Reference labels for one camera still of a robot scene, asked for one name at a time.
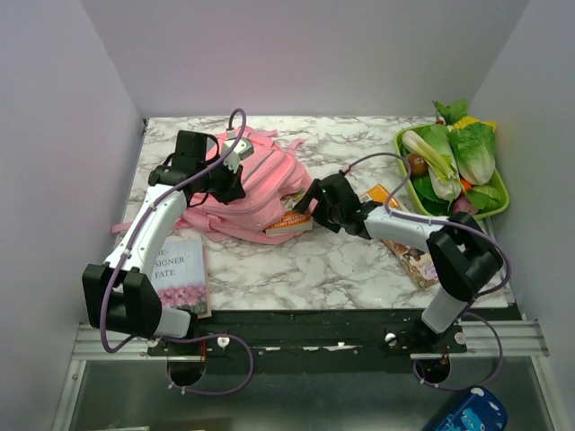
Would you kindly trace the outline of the orange Treehouse book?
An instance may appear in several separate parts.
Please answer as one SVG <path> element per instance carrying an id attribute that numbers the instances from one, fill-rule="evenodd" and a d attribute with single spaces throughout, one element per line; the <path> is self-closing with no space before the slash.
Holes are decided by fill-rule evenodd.
<path id="1" fill-rule="evenodd" d="M 294 207 L 304 194 L 305 192 L 301 189 L 281 199 L 286 212 L 275 224 L 271 224 L 264 230 L 267 235 L 277 236 L 288 233 L 303 233 L 313 229 L 314 222 L 310 213 L 305 212 L 302 214 L 294 210 Z"/>

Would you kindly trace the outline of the pink student backpack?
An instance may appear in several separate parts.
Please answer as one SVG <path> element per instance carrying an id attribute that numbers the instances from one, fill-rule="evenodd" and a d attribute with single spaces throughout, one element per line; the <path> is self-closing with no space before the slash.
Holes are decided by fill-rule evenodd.
<path id="1" fill-rule="evenodd" d="M 294 141 L 288 149 L 282 149 L 273 139 L 275 131 L 260 132 L 250 127 L 229 128 L 213 136 L 224 142 L 236 133 L 253 146 L 253 154 L 242 161 L 245 198 L 225 205 L 211 196 L 195 194 L 172 229 L 193 228 L 214 241 L 236 237 L 271 245 L 298 236 L 300 233 L 270 236 L 264 230 L 286 212 L 281 203 L 284 196 L 306 191 L 312 183 L 305 166 L 296 158 L 299 143 Z M 131 223 L 119 224 L 113 230 L 126 234 Z"/>

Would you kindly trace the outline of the brown illustrated notebook packet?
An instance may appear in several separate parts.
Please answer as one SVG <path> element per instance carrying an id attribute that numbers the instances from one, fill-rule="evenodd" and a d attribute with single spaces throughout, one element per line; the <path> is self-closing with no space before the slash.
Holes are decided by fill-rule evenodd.
<path id="1" fill-rule="evenodd" d="M 383 243 L 399 260 L 416 287 L 427 289 L 438 282 L 437 272 L 427 252 L 399 242 L 383 240 Z"/>

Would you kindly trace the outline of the orange card packet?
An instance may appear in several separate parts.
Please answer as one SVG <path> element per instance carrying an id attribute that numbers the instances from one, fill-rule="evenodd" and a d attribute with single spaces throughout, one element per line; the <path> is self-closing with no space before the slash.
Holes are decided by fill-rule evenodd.
<path id="1" fill-rule="evenodd" d="M 359 196 L 361 202 L 375 201 L 384 204 L 389 196 L 388 190 L 381 184 L 376 184 Z M 389 207 L 392 209 L 403 210 L 402 204 L 396 199 L 391 198 Z"/>

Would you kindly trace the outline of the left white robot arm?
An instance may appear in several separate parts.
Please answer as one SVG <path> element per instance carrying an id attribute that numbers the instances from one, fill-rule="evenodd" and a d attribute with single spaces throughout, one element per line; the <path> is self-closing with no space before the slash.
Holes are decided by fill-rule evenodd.
<path id="1" fill-rule="evenodd" d="M 119 245 L 102 264 L 84 270 L 84 299 L 94 328 L 168 337 L 181 355 L 198 347 L 191 312 L 162 304 L 152 285 L 155 260 L 195 194 L 225 204 L 244 198 L 242 161 L 252 152 L 240 133 L 218 142 L 210 134 L 179 131 L 174 152 L 149 173 L 142 206 Z"/>

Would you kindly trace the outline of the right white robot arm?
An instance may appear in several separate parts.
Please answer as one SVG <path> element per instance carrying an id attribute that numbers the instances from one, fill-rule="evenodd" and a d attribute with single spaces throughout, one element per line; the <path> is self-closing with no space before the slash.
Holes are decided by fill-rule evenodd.
<path id="1" fill-rule="evenodd" d="M 424 217 L 388 201 L 362 201 L 341 172 L 314 180 L 294 210 L 310 211 L 316 223 L 334 233 L 398 242 L 430 255 L 440 288 L 413 330 L 415 345 L 426 352 L 444 344 L 446 330 L 504 263 L 503 253 L 471 215 Z"/>

